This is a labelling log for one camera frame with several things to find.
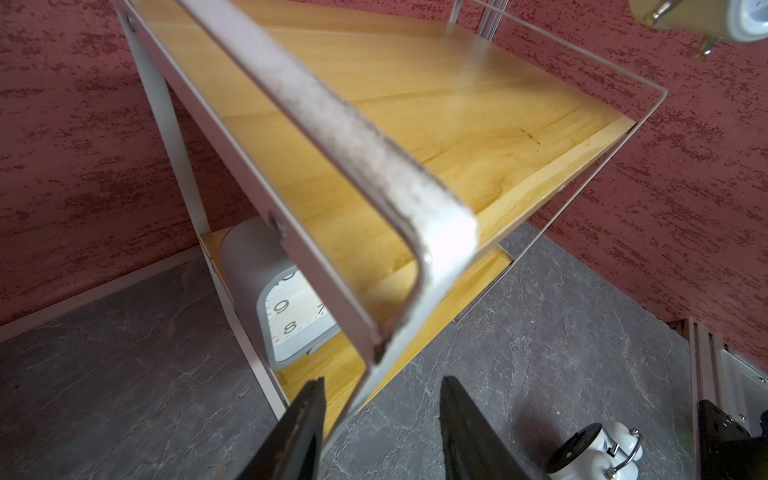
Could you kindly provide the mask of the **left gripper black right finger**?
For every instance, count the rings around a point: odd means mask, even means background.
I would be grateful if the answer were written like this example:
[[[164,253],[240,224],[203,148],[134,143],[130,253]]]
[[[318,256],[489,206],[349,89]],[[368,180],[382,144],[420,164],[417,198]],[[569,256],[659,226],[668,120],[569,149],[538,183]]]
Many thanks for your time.
[[[448,480],[528,479],[455,376],[441,381],[439,420]]]

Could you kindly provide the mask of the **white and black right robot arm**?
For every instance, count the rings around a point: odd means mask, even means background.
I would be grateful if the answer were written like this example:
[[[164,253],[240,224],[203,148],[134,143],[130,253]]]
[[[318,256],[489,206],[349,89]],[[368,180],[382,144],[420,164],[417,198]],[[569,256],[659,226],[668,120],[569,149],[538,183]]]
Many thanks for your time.
[[[752,437],[709,400],[697,404],[700,479],[767,480],[767,437]]]

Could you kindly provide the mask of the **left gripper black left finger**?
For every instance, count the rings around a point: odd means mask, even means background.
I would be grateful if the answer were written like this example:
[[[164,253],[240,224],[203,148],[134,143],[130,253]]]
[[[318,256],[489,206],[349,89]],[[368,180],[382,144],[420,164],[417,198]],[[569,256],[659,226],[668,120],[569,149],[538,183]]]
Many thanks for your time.
[[[308,381],[237,479],[317,479],[326,412],[324,378]]]

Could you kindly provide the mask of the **white twin-bell alarm clock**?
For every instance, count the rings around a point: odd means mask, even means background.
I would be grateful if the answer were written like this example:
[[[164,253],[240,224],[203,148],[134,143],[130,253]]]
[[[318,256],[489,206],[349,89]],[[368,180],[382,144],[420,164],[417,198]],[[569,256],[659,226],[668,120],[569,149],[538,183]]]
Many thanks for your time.
[[[754,43],[767,39],[767,2],[759,0],[629,0],[642,25],[703,36],[697,52],[708,56],[719,41]]]
[[[550,479],[630,479],[639,477],[643,435],[618,421],[595,422],[576,432],[544,467]]]

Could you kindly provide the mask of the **wooden two-tier white-framed shelf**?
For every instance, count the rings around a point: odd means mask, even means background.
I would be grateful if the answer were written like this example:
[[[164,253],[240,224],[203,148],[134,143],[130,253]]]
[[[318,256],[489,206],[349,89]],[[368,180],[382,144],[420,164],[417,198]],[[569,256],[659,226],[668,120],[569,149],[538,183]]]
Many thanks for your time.
[[[323,377],[323,440],[515,260],[500,243],[586,187],[648,113],[446,21],[291,1],[119,1],[226,318],[277,416]],[[261,219],[340,327],[271,369],[224,236]]]

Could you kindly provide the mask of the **grey rectangular alarm clock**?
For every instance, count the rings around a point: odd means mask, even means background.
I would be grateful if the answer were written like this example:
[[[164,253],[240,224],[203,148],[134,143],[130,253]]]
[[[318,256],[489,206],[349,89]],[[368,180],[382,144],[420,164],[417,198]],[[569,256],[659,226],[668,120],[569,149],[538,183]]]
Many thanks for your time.
[[[259,218],[222,241],[221,269],[254,349],[273,370],[317,351],[340,327],[273,232]]]

